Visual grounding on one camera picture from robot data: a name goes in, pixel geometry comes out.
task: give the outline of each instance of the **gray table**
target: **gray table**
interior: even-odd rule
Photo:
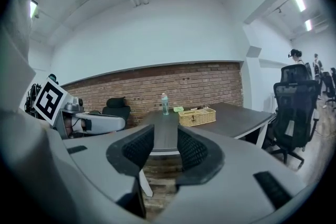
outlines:
[[[196,128],[214,132],[228,137],[241,138],[260,128],[257,146],[261,148],[267,130],[267,124],[274,116],[266,112],[258,112],[227,103],[212,104],[210,108],[216,110],[216,121]],[[162,111],[150,112],[142,124],[154,124],[154,148],[151,155],[177,154],[177,126],[178,113],[171,111],[163,115]]]

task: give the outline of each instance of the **office chair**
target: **office chair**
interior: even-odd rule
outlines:
[[[281,81],[295,83],[298,81],[312,80],[306,65],[298,64],[286,66],[281,69]]]
[[[102,114],[118,116],[124,118],[127,123],[131,113],[131,108],[128,105],[125,105],[125,97],[122,98],[110,98],[106,102],[106,106],[102,110]]]
[[[281,69],[281,81],[280,82],[287,82],[287,83],[296,83],[300,81],[310,81],[312,80],[311,76],[311,69],[309,64],[307,65],[290,65],[285,66]],[[265,137],[265,144],[263,145],[263,149],[266,149],[270,146],[275,146],[275,137],[272,133],[273,123],[276,121],[277,118],[274,118],[270,124],[268,125],[267,134]]]
[[[272,126],[272,134],[276,139],[275,145],[280,149],[272,151],[270,154],[282,153],[285,164],[287,163],[288,155],[301,161],[299,168],[305,162],[294,150],[297,147],[304,148],[314,134],[319,120],[318,115],[314,117],[314,125],[311,132],[310,123],[317,101],[318,88],[319,84],[314,80],[274,84],[274,93],[278,102],[278,114]]]
[[[331,77],[332,77],[332,80],[334,82],[334,86],[336,88],[336,69],[335,69],[335,67],[332,67],[330,70],[331,70]]]
[[[335,87],[334,84],[332,83],[332,78],[329,74],[329,72],[323,72],[323,78],[322,78],[325,87],[326,87],[326,94],[327,97],[329,98],[328,100],[326,100],[326,104],[329,102],[333,102],[336,103],[336,96],[335,96]]]

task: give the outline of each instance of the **black mesh office chair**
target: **black mesh office chair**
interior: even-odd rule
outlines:
[[[334,84],[332,82],[332,78],[329,74],[329,72],[323,72],[323,77],[322,77],[322,80],[325,84],[325,92],[327,94],[327,97],[329,98],[328,100],[326,100],[326,104],[329,103],[329,102],[332,102],[332,103],[336,103],[336,96],[335,96],[335,87],[334,87]]]
[[[332,77],[332,80],[334,82],[334,86],[335,86],[335,89],[336,89],[336,69],[335,69],[335,67],[332,67],[330,70],[331,70],[331,77]]]
[[[281,69],[281,81],[295,83],[298,81],[312,80],[312,76],[305,65],[291,65]]]
[[[305,162],[294,150],[297,147],[305,147],[314,134],[318,118],[314,119],[311,132],[310,123],[317,101],[318,88],[318,82],[313,80],[274,84],[278,114],[271,131],[276,139],[275,144],[280,149],[272,151],[270,154],[282,153],[285,164],[288,154],[301,160],[299,168]]]

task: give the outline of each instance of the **floor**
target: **floor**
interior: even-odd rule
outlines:
[[[332,111],[332,104],[323,108],[327,98],[318,101],[320,121],[312,140],[305,151],[300,148],[296,153],[304,158],[304,165],[298,169],[300,161],[288,156],[287,166],[295,171],[301,179],[310,184],[319,180],[324,173],[336,146],[336,110]],[[282,156],[275,158],[282,162]],[[150,156],[144,168],[144,173],[153,190],[153,197],[143,194],[147,210],[147,220],[153,220],[173,200],[176,189],[175,179],[181,174],[182,162],[179,155]]]

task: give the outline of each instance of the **table leg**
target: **table leg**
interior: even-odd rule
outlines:
[[[260,127],[259,136],[258,136],[258,140],[257,140],[257,147],[258,148],[261,148],[262,144],[264,143],[265,136],[266,136],[266,131],[267,131],[267,126],[268,126],[268,122],[266,122],[265,125]]]
[[[153,197],[153,191],[152,191],[150,185],[148,184],[148,181],[146,179],[146,176],[145,176],[143,170],[141,170],[140,173],[139,173],[139,179],[140,179],[141,188],[143,189],[145,194],[148,197]]]

